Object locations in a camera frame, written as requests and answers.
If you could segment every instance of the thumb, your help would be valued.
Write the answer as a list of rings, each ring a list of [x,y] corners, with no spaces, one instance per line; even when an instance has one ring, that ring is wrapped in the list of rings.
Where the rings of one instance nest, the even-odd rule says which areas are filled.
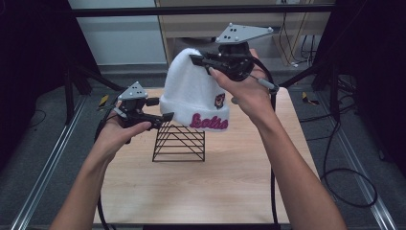
[[[209,72],[210,72],[210,75],[212,75],[212,77],[215,79],[215,81],[217,81],[217,83],[220,86],[223,86],[224,84],[227,83],[227,81],[229,81],[229,78],[227,76],[225,76],[220,71],[214,69],[213,67],[209,68]]]
[[[133,136],[136,136],[144,131],[146,131],[147,129],[149,129],[152,126],[151,122],[142,122],[139,123],[135,126],[131,126],[125,129],[125,135],[128,138],[131,138]]]

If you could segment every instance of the black curtain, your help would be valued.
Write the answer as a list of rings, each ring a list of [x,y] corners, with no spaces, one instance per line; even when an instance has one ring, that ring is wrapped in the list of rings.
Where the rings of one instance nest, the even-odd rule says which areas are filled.
[[[52,10],[71,7],[65,0],[0,0],[0,170],[34,115],[36,99],[62,86],[67,68],[79,64],[100,73],[77,19]],[[86,76],[77,79],[87,83]]]

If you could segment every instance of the hand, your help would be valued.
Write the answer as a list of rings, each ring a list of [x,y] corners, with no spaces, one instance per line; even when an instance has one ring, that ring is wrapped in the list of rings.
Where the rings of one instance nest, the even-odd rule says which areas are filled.
[[[250,51],[254,57],[258,58],[254,49]],[[255,120],[257,115],[268,112],[269,109],[273,111],[268,89],[260,85],[254,78],[248,77],[243,81],[233,81],[214,68],[210,68],[210,73],[220,87],[237,99],[239,107],[251,120]],[[257,65],[255,65],[251,75],[259,79],[266,78],[265,73]]]
[[[135,126],[123,128],[122,121],[117,116],[117,113],[112,111],[107,119],[104,128],[92,148],[92,152],[96,152],[100,160],[106,160],[110,163],[116,152],[129,140],[150,126],[150,122],[142,122]]]

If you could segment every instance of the cabinet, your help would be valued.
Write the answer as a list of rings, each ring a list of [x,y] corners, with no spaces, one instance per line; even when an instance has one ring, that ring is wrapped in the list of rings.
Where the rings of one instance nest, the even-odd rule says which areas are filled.
[[[326,4],[333,0],[299,0],[299,4]],[[155,0],[157,7],[192,7],[192,6],[243,6],[243,5],[272,5],[277,0]],[[286,34],[272,36],[284,64],[293,57],[291,53],[301,45],[301,35],[322,35],[329,18],[329,12],[290,12],[284,17],[283,13],[232,13],[232,14],[198,14],[198,15],[160,15],[159,22],[166,51],[167,61],[171,63],[176,38],[179,37],[214,37],[220,35],[226,26],[234,24],[258,27],[281,28],[284,19]]]

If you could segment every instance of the patch on beanie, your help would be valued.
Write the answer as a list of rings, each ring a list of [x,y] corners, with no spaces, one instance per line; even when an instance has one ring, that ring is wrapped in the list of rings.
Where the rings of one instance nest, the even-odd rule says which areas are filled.
[[[220,109],[224,105],[224,99],[226,98],[226,94],[219,94],[215,97],[214,105],[217,109]]]
[[[213,118],[205,118],[202,120],[200,113],[194,113],[192,122],[189,127],[212,128],[221,130],[228,127],[228,120],[221,121],[221,118],[217,116],[213,116]]]

